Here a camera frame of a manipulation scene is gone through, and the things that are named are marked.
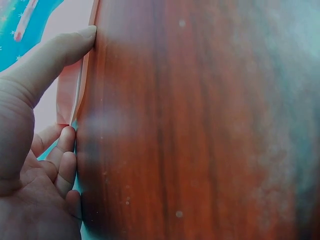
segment fingernail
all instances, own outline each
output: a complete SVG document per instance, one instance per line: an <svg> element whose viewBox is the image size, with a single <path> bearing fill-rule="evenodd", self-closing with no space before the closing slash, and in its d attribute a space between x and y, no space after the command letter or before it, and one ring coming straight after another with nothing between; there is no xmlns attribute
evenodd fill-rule
<svg viewBox="0 0 320 240"><path fill-rule="evenodd" d="M78 33L83 36L84 38L90 38L94 36L97 32L97 27L94 25L88 26L84 29L78 31Z"/></svg>

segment white dust speck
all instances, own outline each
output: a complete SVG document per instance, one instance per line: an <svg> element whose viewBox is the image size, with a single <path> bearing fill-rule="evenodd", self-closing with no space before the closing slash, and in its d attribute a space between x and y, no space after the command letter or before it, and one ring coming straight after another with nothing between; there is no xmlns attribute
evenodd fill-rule
<svg viewBox="0 0 320 240"><path fill-rule="evenodd" d="M184 214L183 214L182 211L176 211L176 212L175 212L175 216L176 216L177 218L182 218L182 217L184 216Z"/></svg>
<svg viewBox="0 0 320 240"><path fill-rule="evenodd" d="M180 26L181 28L184 28L184 27L186 26L186 21L183 20L183 19L181 19L181 20L179 21L179 26Z"/></svg>

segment skin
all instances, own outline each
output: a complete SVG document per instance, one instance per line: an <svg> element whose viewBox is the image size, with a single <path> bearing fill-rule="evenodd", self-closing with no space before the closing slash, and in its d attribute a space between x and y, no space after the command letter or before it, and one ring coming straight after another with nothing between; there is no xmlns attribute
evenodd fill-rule
<svg viewBox="0 0 320 240"><path fill-rule="evenodd" d="M72 190L76 132L56 124L34 134L34 108L64 66L80 60L95 38L95 26L59 35L0 73L1 240L81 239L80 194ZM38 161L58 138L46 160Z"/></svg>

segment wood grain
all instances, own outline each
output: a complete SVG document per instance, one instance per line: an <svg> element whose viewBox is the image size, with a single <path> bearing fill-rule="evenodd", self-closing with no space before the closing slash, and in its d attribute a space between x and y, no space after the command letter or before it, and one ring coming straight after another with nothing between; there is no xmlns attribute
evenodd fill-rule
<svg viewBox="0 0 320 240"><path fill-rule="evenodd" d="M101 0L76 143L91 235L319 239L319 10Z"/></svg>

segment pink paper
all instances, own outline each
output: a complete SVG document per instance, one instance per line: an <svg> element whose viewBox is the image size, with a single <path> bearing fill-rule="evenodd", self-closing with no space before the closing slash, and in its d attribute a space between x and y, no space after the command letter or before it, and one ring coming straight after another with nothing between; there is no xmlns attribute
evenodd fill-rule
<svg viewBox="0 0 320 240"><path fill-rule="evenodd" d="M98 0L64 0L50 15L43 35L45 42L61 33L72 33L93 25ZM71 125L85 91L89 53L63 69L34 109L35 131L53 124Z"/></svg>

